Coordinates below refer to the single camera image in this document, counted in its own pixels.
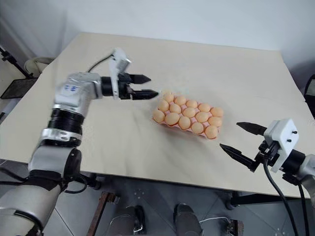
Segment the black cable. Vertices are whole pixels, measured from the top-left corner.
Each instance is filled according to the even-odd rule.
[[[14,185],[14,186],[19,186],[20,182],[12,182],[12,181],[0,181],[0,185]]]
[[[6,51],[0,47],[0,53],[3,56],[3,58],[2,58],[3,61],[7,60],[9,63],[14,65],[26,78],[28,78],[28,79],[33,78],[32,74],[28,74],[22,67],[19,66],[16,59],[8,51]]]
[[[8,175],[8,176],[10,176],[10,177],[12,177],[12,178],[14,178],[14,179],[16,179],[18,181],[24,182],[26,180],[25,178],[22,178],[22,177],[18,176],[17,174],[11,172],[10,170],[8,170],[8,169],[6,169],[4,167],[0,167],[0,172],[5,173],[6,175]]]
[[[84,182],[84,187],[78,191],[66,190],[65,193],[76,194],[76,193],[82,193],[84,190],[86,190],[86,188],[88,187],[88,181],[81,174],[79,174],[77,178],[80,178]]]
[[[290,221],[291,221],[291,224],[292,224],[292,227],[293,227],[293,230],[294,230],[294,234],[295,236],[298,236],[298,232],[297,232],[297,228],[296,228],[296,225],[295,225],[295,222],[294,222],[294,218],[293,218],[293,214],[292,214],[292,211],[290,209],[290,206],[289,204],[287,203],[287,200],[284,196],[284,194],[281,192],[281,190],[279,189],[279,187],[277,186],[277,184],[274,182],[274,180],[272,179],[270,173],[269,173],[269,170],[268,170],[268,159],[266,158],[264,160],[264,170],[265,170],[265,173],[266,173],[266,176],[268,178],[268,180],[270,181],[270,183],[272,184],[272,186],[275,188],[275,190],[278,192],[281,200],[283,201],[284,203],[284,206],[286,208],[286,211],[289,215],[289,218],[290,218]]]
[[[299,186],[299,190],[300,190],[300,194],[301,194],[303,216],[304,216],[304,225],[305,225],[305,235],[310,236],[310,229],[309,229],[309,221],[307,219],[305,196],[304,196],[304,192],[303,192],[303,188],[302,188],[301,183],[299,183],[298,186]]]
[[[107,59],[109,59],[112,55],[113,55],[113,54],[108,55],[108,56],[104,57],[103,59],[99,60],[98,62],[96,62],[94,65],[92,65],[92,66],[87,70],[87,72],[91,72],[95,67],[97,67],[99,64],[101,64],[102,62],[104,62],[104,61],[106,61]]]

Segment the egg carton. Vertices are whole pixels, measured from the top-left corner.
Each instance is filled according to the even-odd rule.
[[[169,107],[172,105],[172,104],[174,104],[175,102],[175,100],[176,100],[176,98],[177,98],[178,96],[176,96],[176,95],[174,95],[174,100],[173,101],[171,101],[171,102],[168,102],[168,104],[169,104]],[[188,107],[187,105],[186,105],[186,103],[184,104],[184,105],[180,105],[180,107],[181,107],[181,113],[179,114],[179,116],[180,117],[183,117],[184,115],[183,115],[183,112],[184,112],[184,110]],[[199,113],[199,112],[201,112],[200,110],[199,110],[199,105],[200,104],[202,104],[201,102],[198,102],[197,101],[197,108],[195,108],[195,116]],[[167,114],[169,114],[169,113],[171,113],[170,112],[170,110],[167,110],[167,111],[165,111],[165,112],[163,112],[164,114],[165,114],[165,116],[167,115]],[[214,115],[212,115],[212,113],[209,111],[209,112],[206,112],[207,114],[208,114],[208,119],[210,118],[210,117],[213,117]],[[191,126],[195,123],[195,122],[198,122],[198,120],[195,118],[195,116],[194,117],[192,117],[192,118],[189,118],[190,119],[190,127],[188,128],[188,129],[182,129],[180,126],[179,126],[179,124],[178,124],[178,122],[175,124],[175,125],[169,125],[169,124],[167,124],[165,121],[162,121],[162,122],[160,122],[160,123],[158,123],[157,121],[155,121],[154,119],[154,121],[156,122],[156,123],[158,123],[158,124],[164,124],[164,125],[167,125],[168,127],[171,127],[171,128],[173,128],[173,127],[176,127],[176,128],[179,128],[180,130],[182,130],[182,131],[188,131],[188,132],[191,132],[192,134],[194,134],[194,135],[197,135],[197,136],[203,136],[203,137],[205,137],[205,138],[207,138],[207,139],[209,139],[208,137],[207,137],[207,135],[205,134],[205,130],[206,130],[206,128],[208,127],[208,126],[210,126],[210,123],[208,122],[208,119],[207,119],[207,121],[206,122],[201,122],[201,124],[203,125],[203,127],[204,127],[204,129],[203,129],[203,132],[202,133],[200,133],[200,134],[195,134],[193,131],[192,131],[192,129],[191,129]]]

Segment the table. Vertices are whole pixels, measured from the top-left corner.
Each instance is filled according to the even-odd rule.
[[[134,88],[172,90],[221,106],[223,126],[219,137],[209,141],[152,121],[159,98],[95,100],[79,147],[82,171],[276,195],[262,166],[253,174],[219,147],[227,144],[255,157],[263,138],[247,133],[236,122],[268,126],[275,119],[293,118],[300,134],[296,149],[315,152],[313,117],[279,52],[81,33],[0,126],[0,157],[28,162],[49,120],[55,86],[115,47],[123,48],[133,61],[128,73],[152,79]],[[108,64],[95,72],[108,76]],[[282,180],[281,172],[272,175],[286,196],[299,197],[298,188]]]

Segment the sticker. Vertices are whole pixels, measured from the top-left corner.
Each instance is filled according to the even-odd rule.
[[[64,86],[64,90],[67,92],[70,92],[72,94],[76,93],[79,89],[80,89],[80,87],[75,86],[75,85],[65,85]]]

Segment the floor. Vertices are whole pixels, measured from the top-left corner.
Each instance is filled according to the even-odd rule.
[[[25,164],[0,160],[0,165],[21,176],[27,176]],[[0,180],[9,180],[0,173]],[[186,203],[195,211],[199,220],[209,217],[226,216],[242,220],[245,225],[245,236],[274,236],[276,233],[292,236],[293,230],[282,203],[239,206],[229,211],[224,200],[229,193],[214,189],[183,186],[180,184],[161,183],[130,179],[124,177],[99,177],[102,181],[100,190],[88,188],[80,194],[61,193],[55,210],[44,230],[45,236],[85,236],[89,228],[98,198],[102,191],[120,195],[117,205],[107,204],[97,229],[97,236],[105,236],[115,212],[126,206],[142,205],[146,214],[149,235],[174,236],[173,209],[177,203]],[[69,188],[79,189],[82,184],[72,183]],[[11,186],[0,186],[0,197]],[[304,233],[303,214],[300,201],[291,201],[296,224],[300,235]],[[311,203],[307,202],[311,235],[315,236],[315,224]],[[225,236],[224,220],[209,220],[202,223],[204,235]]]

